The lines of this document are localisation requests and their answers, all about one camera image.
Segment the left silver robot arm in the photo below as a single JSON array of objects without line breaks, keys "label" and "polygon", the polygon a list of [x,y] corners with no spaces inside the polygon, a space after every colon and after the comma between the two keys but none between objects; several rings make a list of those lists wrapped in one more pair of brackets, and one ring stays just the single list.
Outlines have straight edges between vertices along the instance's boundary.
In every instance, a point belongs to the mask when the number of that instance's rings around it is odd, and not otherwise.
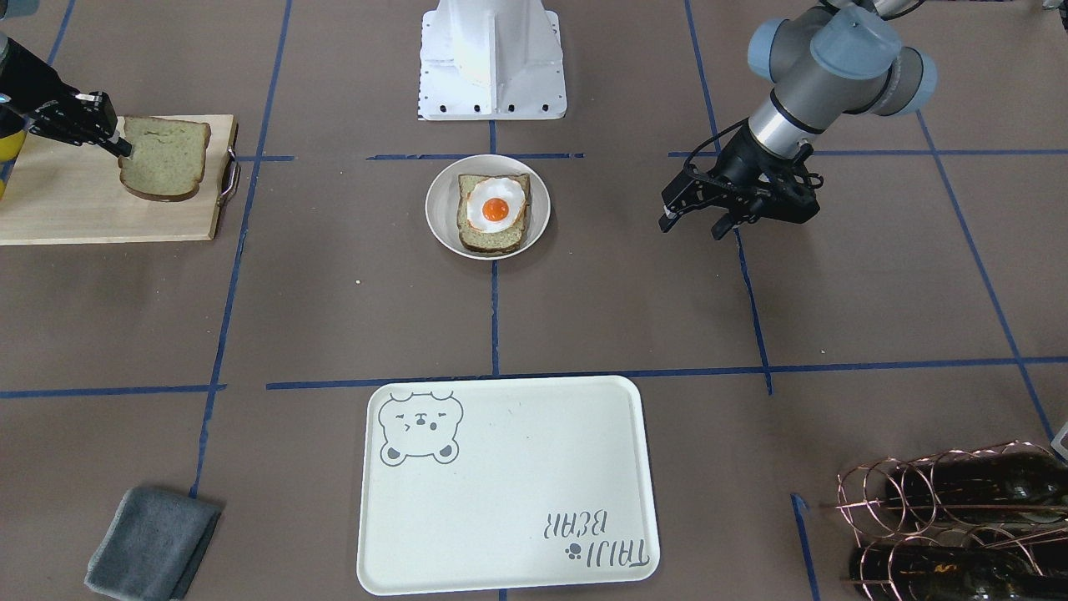
[{"label": "left silver robot arm", "polygon": [[803,224],[819,212],[823,176],[808,171],[815,141],[842,115],[916,113],[934,95],[930,56],[904,45],[892,22],[918,7],[905,1],[820,1],[795,19],[760,23],[748,45],[750,69],[771,83],[767,98],[707,140],[723,142],[716,164],[700,169],[692,151],[662,191],[657,224],[684,215],[724,213],[711,230],[760,220]]}]

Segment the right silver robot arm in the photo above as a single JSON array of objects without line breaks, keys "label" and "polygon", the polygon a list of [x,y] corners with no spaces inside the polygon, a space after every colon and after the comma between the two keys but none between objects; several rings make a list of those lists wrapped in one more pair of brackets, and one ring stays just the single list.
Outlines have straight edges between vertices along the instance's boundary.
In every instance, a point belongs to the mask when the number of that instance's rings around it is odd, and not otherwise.
[{"label": "right silver robot arm", "polygon": [[129,159],[134,145],[117,132],[117,114],[104,91],[84,93],[65,83],[58,72],[3,35],[1,60],[3,107],[23,118],[23,128],[73,147],[90,144],[117,159]]}]

